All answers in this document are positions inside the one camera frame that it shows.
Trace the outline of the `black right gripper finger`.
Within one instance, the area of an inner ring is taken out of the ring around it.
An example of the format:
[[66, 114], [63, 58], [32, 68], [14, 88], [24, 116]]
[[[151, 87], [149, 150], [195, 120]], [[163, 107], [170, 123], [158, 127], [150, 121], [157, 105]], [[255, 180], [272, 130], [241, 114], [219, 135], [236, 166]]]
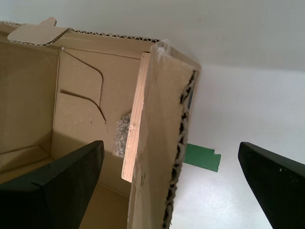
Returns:
[[238, 160], [245, 179], [274, 229], [305, 227], [305, 166], [249, 142]]
[[102, 140], [0, 186], [2, 229], [77, 229], [97, 185]]

